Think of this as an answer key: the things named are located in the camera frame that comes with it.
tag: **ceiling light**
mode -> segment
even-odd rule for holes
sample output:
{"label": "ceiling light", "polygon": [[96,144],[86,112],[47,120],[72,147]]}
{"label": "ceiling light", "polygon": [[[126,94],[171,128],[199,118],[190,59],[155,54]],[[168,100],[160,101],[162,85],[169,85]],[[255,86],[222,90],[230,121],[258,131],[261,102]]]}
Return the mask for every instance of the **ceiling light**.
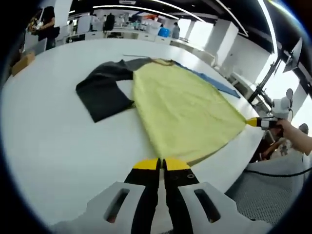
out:
{"label": "ceiling light", "polygon": [[160,0],[149,0],[149,1],[155,1],[155,2],[158,2],[158,3],[164,4],[164,5],[170,6],[170,7],[172,7],[172,8],[177,9],[177,10],[183,11],[183,12],[186,13],[186,14],[189,14],[190,16],[193,16],[194,18],[198,19],[199,21],[202,21],[202,22],[204,22],[204,23],[206,22],[206,21],[204,21],[203,19],[201,19],[200,17],[198,17],[198,16],[192,14],[191,12],[186,11],[186,10],[180,8],[180,7],[174,6],[174,5],[170,4],[170,3],[166,3],[166,2],[160,1]]}
{"label": "ceiling light", "polygon": [[243,30],[245,36],[248,37],[247,31],[245,30],[243,25],[238,21],[238,19],[235,17],[235,15],[233,15],[233,13],[230,11],[230,9],[228,9],[220,0],[215,0],[215,1],[217,1],[233,17],[233,19],[236,21],[236,23],[239,25],[239,27]]}
{"label": "ceiling light", "polygon": [[280,4],[278,4],[275,1],[269,0],[269,3],[271,3],[273,6],[275,6],[277,9],[279,9],[280,11],[282,11],[283,13],[285,13],[286,15],[288,15],[289,17],[296,19],[295,16],[293,16],[287,9],[285,9],[283,6],[281,6]]}
{"label": "ceiling light", "polygon": [[156,11],[156,10],[152,10],[152,9],[148,9],[148,8],[138,7],[138,6],[103,5],[103,6],[94,6],[93,8],[104,8],[104,7],[122,7],[122,8],[131,8],[131,9],[145,10],[145,11],[151,11],[151,12],[155,12],[155,13],[158,13],[158,14],[162,14],[162,15],[164,15],[164,16],[168,16],[168,17],[171,17],[171,18],[176,19],[176,20],[179,19],[178,17],[169,15],[169,14],[167,14],[167,13],[163,13],[163,12]]}
{"label": "ceiling light", "polygon": [[265,6],[263,0],[258,0],[260,7],[264,13],[265,19],[267,20],[268,26],[269,26],[269,30],[271,33],[271,37],[272,37],[272,43],[273,43],[273,54],[274,54],[274,60],[277,61],[277,57],[278,57],[278,50],[277,50],[277,41],[276,41],[276,35],[275,35],[275,31],[274,31],[274,27],[273,27],[273,23],[269,14],[269,11],[267,9],[267,7]]}

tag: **black shirt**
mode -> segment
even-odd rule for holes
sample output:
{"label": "black shirt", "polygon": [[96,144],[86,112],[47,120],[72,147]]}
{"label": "black shirt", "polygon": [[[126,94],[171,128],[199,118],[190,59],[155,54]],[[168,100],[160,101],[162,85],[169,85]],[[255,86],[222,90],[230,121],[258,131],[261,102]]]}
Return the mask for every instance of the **black shirt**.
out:
{"label": "black shirt", "polygon": [[109,14],[106,18],[106,22],[104,24],[104,31],[111,31],[114,28],[115,24],[115,16],[112,14]]}
{"label": "black shirt", "polygon": [[[43,22],[43,25],[46,25],[50,23],[54,17],[54,7],[48,6],[43,10],[41,21]],[[45,38],[54,38],[54,26],[40,30],[38,33],[38,40],[41,41]]]}

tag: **person's arm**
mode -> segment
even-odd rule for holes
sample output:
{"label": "person's arm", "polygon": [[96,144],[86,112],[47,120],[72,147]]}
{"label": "person's arm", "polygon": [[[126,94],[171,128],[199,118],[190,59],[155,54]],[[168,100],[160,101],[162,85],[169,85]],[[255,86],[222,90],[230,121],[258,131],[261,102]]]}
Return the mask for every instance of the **person's arm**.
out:
{"label": "person's arm", "polygon": [[43,29],[46,29],[48,27],[51,27],[51,26],[54,26],[55,24],[55,18],[52,18],[51,21],[43,26],[41,26],[41,28],[39,30],[43,30]]}
{"label": "person's arm", "polygon": [[284,143],[286,140],[281,140],[281,141],[278,141],[278,142],[275,142],[273,145],[271,145],[265,152],[263,152],[262,156],[264,158],[266,158],[269,153],[273,152],[274,150],[276,150],[282,143]]}
{"label": "person's arm", "polygon": [[284,129],[284,137],[291,141],[296,149],[309,155],[312,151],[312,137],[309,137],[301,130],[293,127],[287,120],[282,119],[277,122]]}
{"label": "person's arm", "polygon": [[27,31],[30,32],[30,33],[35,31],[35,28],[34,28],[35,20],[36,20],[35,18],[32,18],[30,23],[27,26]]}

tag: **window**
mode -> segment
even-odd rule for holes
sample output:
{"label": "window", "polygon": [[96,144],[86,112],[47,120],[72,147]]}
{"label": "window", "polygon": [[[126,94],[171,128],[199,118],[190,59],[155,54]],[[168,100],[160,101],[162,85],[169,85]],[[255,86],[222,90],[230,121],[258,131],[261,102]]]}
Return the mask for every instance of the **window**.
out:
{"label": "window", "polygon": [[307,96],[300,110],[292,120],[292,125],[298,128],[301,124],[306,123],[309,127],[309,136],[312,137],[312,99]]}
{"label": "window", "polygon": [[199,47],[204,47],[208,41],[213,27],[214,25],[212,23],[196,21],[189,37],[190,43]]}
{"label": "window", "polygon": [[295,92],[299,86],[299,79],[293,71],[283,73],[285,66],[285,62],[282,61],[276,75],[271,77],[264,86],[264,91],[271,99],[283,98],[286,96],[287,89],[291,88]]}
{"label": "window", "polygon": [[178,21],[178,25],[180,28],[180,37],[181,38],[185,38],[187,30],[189,29],[189,26],[191,24],[191,20],[190,19],[180,19]]}
{"label": "window", "polygon": [[264,77],[266,76],[266,74],[269,72],[271,64],[275,62],[275,55],[274,54],[270,54],[268,60],[266,61],[266,63],[264,64],[260,74],[257,77],[257,80],[255,81],[256,84],[260,84]]}

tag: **white table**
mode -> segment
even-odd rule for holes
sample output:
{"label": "white table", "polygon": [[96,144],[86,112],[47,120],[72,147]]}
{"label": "white table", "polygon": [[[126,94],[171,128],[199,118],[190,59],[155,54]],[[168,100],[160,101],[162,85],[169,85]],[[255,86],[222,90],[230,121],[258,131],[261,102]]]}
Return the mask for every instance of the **white table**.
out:
{"label": "white table", "polygon": [[[94,123],[75,92],[76,85],[99,64],[137,58],[123,54],[174,59],[231,87],[191,53],[147,41],[79,41],[37,56],[5,84],[1,127],[12,176],[46,224],[76,218],[95,195],[123,181],[136,162],[155,157],[136,109]],[[120,81],[118,86],[131,97],[132,81]],[[257,116],[244,98],[222,94],[245,118]],[[192,170],[199,181],[226,192],[261,137],[260,129],[246,126],[236,139]],[[152,233],[170,228],[165,210],[165,204],[160,204]]]}

